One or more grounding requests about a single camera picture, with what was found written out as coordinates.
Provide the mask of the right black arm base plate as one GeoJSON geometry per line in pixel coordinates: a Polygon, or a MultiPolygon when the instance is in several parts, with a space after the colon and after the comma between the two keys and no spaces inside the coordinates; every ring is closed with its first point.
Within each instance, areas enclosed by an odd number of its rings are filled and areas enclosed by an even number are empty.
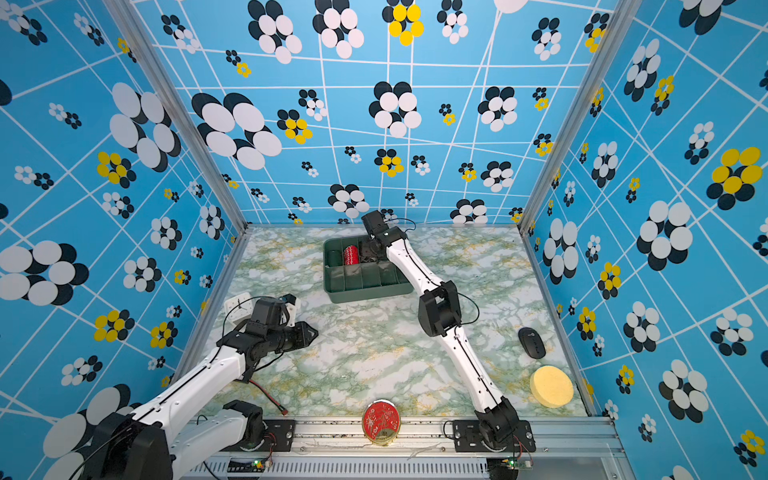
{"type": "Polygon", "coordinates": [[[531,424],[521,420],[502,447],[491,447],[484,439],[477,420],[445,422],[444,434],[452,439],[457,453],[534,453],[537,450],[531,424]]]}

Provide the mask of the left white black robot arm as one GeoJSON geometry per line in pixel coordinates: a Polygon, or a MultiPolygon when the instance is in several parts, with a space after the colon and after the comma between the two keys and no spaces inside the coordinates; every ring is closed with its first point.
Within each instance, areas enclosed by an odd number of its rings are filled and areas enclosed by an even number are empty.
{"type": "Polygon", "coordinates": [[[229,447],[273,454],[291,444],[269,429],[261,407],[226,403],[199,422],[201,409],[230,383],[249,383],[266,356],[311,345],[318,332],[296,318],[292,294],[253,298],[249,317],[222,335],[202,361],[167,391],[129,413],[111,413],[94,430],[73,479],[180,479],[229,447]]]}

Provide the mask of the green compartment tray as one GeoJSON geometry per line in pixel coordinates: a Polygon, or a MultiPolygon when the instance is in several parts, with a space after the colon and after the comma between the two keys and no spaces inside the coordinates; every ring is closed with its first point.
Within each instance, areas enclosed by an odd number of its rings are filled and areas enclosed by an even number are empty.
{"type": "Polygon", "coordinates": [[[366,235],[336,237],[323,243],[323,289],[333,303],[349,303],[410,294],[413,286],[390,261],[328,267],[325,252],[358,246],[366,235]]]}

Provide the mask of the black grey argyle sock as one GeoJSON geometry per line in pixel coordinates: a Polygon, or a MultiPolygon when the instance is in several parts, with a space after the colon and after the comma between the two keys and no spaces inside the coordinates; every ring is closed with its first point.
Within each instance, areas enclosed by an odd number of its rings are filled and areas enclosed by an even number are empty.
{"type": "Polygon", "coordinates": [[[378,263],[386,259],[386,254],[380,255],[369,242],[359,242],[357,246],[358,263],[378,263]]]}

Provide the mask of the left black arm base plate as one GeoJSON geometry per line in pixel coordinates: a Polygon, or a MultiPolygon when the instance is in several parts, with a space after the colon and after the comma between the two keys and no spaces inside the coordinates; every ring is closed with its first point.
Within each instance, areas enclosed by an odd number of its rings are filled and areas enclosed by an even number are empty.
{"type": "Polygon", "coordinates": [[[293,419],[267,419],[262,422],[262,437],[259,441],[245,440],[236,447],[242,452],[290,452],[296,429],[293,419]]]}

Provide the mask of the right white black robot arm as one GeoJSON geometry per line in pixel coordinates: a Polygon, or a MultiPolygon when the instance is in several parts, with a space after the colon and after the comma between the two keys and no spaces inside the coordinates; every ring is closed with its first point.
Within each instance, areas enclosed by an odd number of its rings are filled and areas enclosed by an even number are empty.
{"type": "Polygon", "coordinates": [[[362,222],[372,252],[394,264],[419,293],[419,324],[427,336],[441,343],[461,375],[484,443],[493,451],[502,450],[513,440],[520,418],[470,344],[457,286],[435,274],[416,254],[407,234],[398,226],[388,225],[380,212],[365,214],[362,222]]]}

